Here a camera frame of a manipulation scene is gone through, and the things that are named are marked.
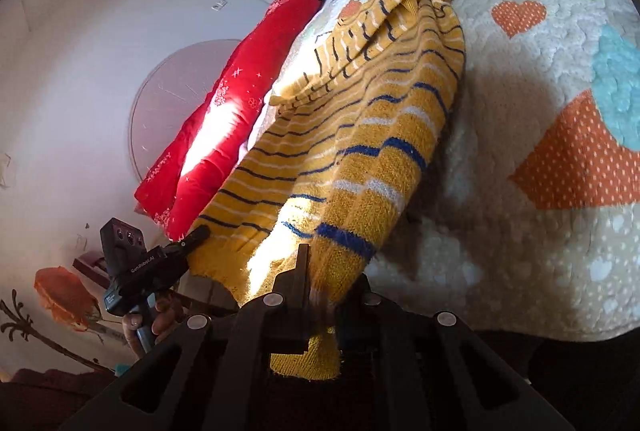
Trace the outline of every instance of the bed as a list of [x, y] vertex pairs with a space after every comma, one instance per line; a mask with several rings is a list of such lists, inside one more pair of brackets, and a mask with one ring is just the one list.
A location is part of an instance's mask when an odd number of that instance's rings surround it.
[[[276, 82], [364, 0], [327, 0]], [[403, 308], [597, 341], [640, 325], [640, 18], [631, 0], [453, 0], [466, 74], [366, 268]], [[258, 120], [250, 145], [273, 123]]]

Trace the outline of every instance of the red blanket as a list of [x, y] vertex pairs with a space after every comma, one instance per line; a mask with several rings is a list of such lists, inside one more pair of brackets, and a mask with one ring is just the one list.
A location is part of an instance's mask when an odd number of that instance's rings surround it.
[[320, 0], [276, 0], [236, 47], [203, 104], [184, 122], [136, 190], [139, 206], [180, 239], [238, 162], [291, 44]]

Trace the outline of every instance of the hand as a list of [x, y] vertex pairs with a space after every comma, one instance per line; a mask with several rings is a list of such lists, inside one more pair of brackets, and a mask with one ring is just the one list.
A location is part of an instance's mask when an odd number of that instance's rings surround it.
[[[178, 327], [184, 319], [184, 313], [180, 301], [170, 294], [156, 300], [156, 311], [158, 316], [151, 325], [151, 331], [158, 336], [156, 343], [159, 343]], [[139, 359], [145, 354], [136, 334], [141, 322], [142, 316], [140, 314], [127, 314], [122, 318], [124, 336], [131, 350]]]

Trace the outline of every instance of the heart pattern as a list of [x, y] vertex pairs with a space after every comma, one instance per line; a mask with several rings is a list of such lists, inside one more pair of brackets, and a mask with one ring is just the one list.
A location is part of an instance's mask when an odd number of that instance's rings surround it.
[[546, 19], [546, 7], [537, 1], [502, 1], [491, 10], [495, 23], [504, 30], [511, 39], [516, 34], [523, 34]]

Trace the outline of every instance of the round metal bolt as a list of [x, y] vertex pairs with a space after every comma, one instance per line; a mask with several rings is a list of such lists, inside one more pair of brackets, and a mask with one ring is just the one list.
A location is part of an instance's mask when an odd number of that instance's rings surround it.
[[443, 326], [453, 326], [458, 319], [451, 312], [441, 312], [438, 314], [438, 322]]
[[362, 296], [362, 302], [367, 306], [378, 306], [382, 303], [382, 298], [378, 294], [374, 294], [373, 292], [367, 292]]
[[262, 302], [267, 306], [278, 306], [281, 305], [284, 301], [284, 297], [280, 294], [276, 294], [276, 292], [271, 292], [262, 298]]
[[205, 326], [207, 326], [208, 322], [209, 322], [209, 319], [207, 319], [207, 316], [204, 316], [202, 314], [197, 314], [195, 316], [191, 316], [188, 319], [187, 326], [191, 330], [199, 330], [199, 329], [204, 328]]

